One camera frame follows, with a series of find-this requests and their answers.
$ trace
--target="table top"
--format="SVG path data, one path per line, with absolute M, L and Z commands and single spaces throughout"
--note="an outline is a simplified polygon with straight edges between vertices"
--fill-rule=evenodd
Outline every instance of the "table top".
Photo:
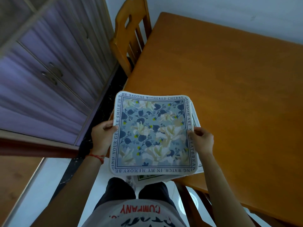
M 125 91 L 187 95 L 243 206 L 303 226 L 303 46 L 161 13 Z M 204 174 L 177 179 L 207 190 Z

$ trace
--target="wooden floor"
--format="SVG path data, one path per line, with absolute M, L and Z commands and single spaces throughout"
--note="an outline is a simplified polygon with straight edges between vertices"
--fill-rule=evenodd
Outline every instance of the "wooden floor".
M 36 157 L 0 156 L 0 226 L 41 160 Z

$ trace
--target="person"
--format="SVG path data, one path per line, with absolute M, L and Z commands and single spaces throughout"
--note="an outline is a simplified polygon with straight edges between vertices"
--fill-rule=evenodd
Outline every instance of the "person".
M 104 156 L 112 143 L 117 130 L 113 121 L 102 122 L 92 129 L 93 149 L 91 154 Z M 220 167 L 212 148 L 214 138 L 207 130 L 194 127 L 187 131 L 193 139 L 194 148 L 202 162 L 216 225 L 251 226 L 254 224 L 235 198 Z M 101 167 L 102 160 L 87 156 L 73 178 L 49 203 L 31 225 L 32 227 L 77 227 L 91 188 Z M 147 185 L 136 199 L 132 187 L 119 178 L 111 178 L 106 192 L 97 203 L 95 210 L 83 227 L 102 226 L 186 226 L 164 183 Z

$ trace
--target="hand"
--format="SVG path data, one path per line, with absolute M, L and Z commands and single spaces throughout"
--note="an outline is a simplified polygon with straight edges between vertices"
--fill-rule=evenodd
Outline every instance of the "hand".
M 113 134 L 118 129 L 118 126 L 113 126 L 113 121 L 105 121 L 92 129 L 94 155 L 106 155 L 109 146 L 112 144 Z
M 214 136 L 202 127 L 194 127 L 194 131 L 188 130 L 188 135 L 194 140 L 195 151 L 199 156 L 212 155 Z

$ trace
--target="person's right arm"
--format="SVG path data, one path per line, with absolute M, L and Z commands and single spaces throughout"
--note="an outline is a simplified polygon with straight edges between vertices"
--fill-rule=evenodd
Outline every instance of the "person's right arm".
M 188 131 L 194 140 L 194 148 L 199 154 L 210 196 L 214 218 L 218 227 L 255 227 L 252 220 L 230 189 L 223 172 L 212 154 L 214 136 L 201 127 Z

